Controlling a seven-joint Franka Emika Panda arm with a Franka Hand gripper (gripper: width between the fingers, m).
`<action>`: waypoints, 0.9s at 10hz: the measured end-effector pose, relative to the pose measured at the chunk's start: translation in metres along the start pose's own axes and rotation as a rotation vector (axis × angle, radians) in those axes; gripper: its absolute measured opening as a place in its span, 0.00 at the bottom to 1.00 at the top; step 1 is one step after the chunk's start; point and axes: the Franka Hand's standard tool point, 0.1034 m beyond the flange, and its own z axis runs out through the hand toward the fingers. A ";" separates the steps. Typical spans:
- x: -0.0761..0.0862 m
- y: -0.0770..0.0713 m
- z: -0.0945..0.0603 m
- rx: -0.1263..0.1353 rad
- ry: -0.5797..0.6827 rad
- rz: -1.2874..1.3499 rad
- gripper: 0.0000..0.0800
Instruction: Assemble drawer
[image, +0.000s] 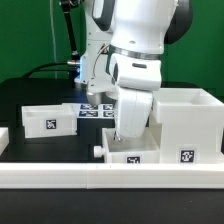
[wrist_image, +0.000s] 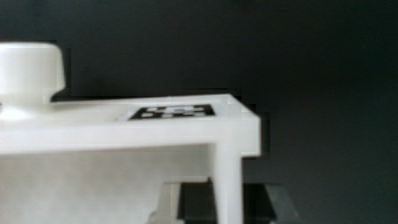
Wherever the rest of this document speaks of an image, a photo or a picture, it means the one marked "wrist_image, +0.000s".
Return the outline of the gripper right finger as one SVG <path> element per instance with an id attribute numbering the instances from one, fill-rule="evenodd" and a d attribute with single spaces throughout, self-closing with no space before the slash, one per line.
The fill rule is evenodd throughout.
<path id="1" fill-rule="evenodd" d="M 244 224 L 301 224 L 294 200 L 281 184 L 244 185 Z"/>

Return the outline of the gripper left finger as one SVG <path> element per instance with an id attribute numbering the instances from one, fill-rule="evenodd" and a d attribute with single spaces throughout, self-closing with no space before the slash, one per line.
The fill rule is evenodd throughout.
<path id="1" fill-rule="evenodd" d="M 148 224 L 217 224 L 214 183 L 166 183 Z"/>

